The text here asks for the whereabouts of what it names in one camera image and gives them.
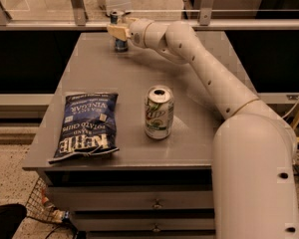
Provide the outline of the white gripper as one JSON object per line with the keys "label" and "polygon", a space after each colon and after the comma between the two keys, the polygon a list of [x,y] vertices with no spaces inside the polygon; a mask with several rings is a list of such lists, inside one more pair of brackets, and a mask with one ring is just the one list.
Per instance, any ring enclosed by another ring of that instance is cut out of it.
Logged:
{"label": "white gripper", "polygon": [[153,20],[123,17],[116,24],[107,26],[108,33],[122,41],[131,39],[132,43],[140,48],[151,48],[149,26]]}

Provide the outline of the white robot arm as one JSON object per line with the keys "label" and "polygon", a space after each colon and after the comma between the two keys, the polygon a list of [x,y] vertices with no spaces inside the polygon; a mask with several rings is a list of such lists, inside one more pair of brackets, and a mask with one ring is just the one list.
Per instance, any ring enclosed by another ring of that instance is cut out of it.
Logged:
{"label": "white robot arm", "polygon": [[212,146],[216,239],[299,239],[293,128],[223,66],[183,21],[128,18],[109,34],[191,65],[224,123]]}

